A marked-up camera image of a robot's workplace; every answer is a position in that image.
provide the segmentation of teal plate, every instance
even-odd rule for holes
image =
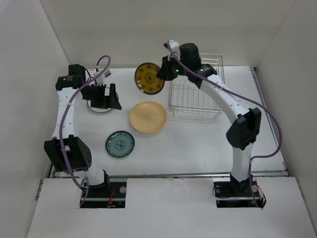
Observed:
[[[108,154],[115,158],[123,158],[129,155],[134,149],[134,138],[127,131],[116,131],[106,141]]]

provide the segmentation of red wire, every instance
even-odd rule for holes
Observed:
[[[112,198],[113,198],[113,196],[114,196],[114,193],[115,193],[115,190],[114,190],[114,188],[113,188],[112,191],[111,191],[111,197],[110,197],[109,200],[108,200],[107,207],[111,204],[111,201],[112,201]]]

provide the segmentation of orange plate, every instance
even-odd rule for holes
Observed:
[[[142,133],[158,132],[165,126],[166,120],[165,108],[152,101],[138,103],[130,112],[132,126]]]

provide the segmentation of dish rack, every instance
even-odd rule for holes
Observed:
[[[213,66],[224,82],[222,56],[214,54],[199,55],[202,63]],[[186,76],[178,76],[170,82],[168,106],[174,116],[190,119],[215,119],[222,113],[222,109],[214,100],[197,88]]]

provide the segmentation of metal wire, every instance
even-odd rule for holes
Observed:
[[[221,55],[199,54],[202,63],[214,67],[224,82],[223,62]],[[178,76],[169,84],[168,106],[173,115],[191,119],[215,119],[222,113],[215,101],[201,91],[186,76]]]

